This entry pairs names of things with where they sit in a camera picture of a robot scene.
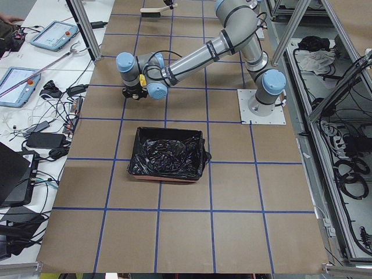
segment blue joint cap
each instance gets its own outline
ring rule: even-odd
[[[147,85],[147,93],[153,99],[163,99],[168,94],[168,87],[162,83],[150,83]]]
[[[130,71],[134,66],[134,56],[129,52],[120,53],[116,56],[116,66],[122,73]]]
[[[217,0],[216,1],[216,4],[214,5],[214,11],[216,13],[217,13],[218,8],[220,7],[220,5],[222,4],[223,1],[225,1],[225,0]]]
[[[157,54],[155,54],[155,57],[157,58],[157,60],[159,62],[160,68],[164,68],[165,64],[164,64],[163,55],[160,52],[158,52]]]
[[[278,70],[271,69],[263,74],[262,85],[270,95],[277,96],[281,94],[285,88],[285,84],[285,76]]]

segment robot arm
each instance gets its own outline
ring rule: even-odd
[[[160,53],[136,57],[127,52],[119,54],[116,64],[126,86],[123,94],[134,99],[146,97],[138,77],[143,74],[148,94],[155,99],[164,98],[168,87],[224,56],[240,51],[258,87],[255,100],[252,101],[252,112],[259,114],[260,107],[264,108],[261,111],[266,111],[268,106],[272,107],[285,87],[285,77],[268,64],[268,56],[262,51],[255,35],[259,19],[249,2],[252,1],[217,0],[216,15],[224,27],[219,36],[168,66],[164,65]]]

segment brush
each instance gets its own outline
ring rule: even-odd
[[[141,12],[142,17],[161,17],[161,12],[170,10],[171,7],[176,8],[178,4],[173,4],[172,6],[165,6],[162,8],[142,8],[139,11]]]

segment black box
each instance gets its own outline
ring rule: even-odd
[[[128,172],[139,179],[195,182],[211,159],[204,143],[202,131],[138,127]]]

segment laptop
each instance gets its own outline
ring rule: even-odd
[[[39,164],[39,161],[36,160],[38,153],[35,151],[21,151],[17,153],[27,159],[29,165],[23,177],[18,182],[19,185],[10,192],[4,202],[0,203],[0,208],[23,206],[31,202],[35,183],[30,178],[36,177]]]
[[[22,183],[30,161],[0,142],[0,205]]]

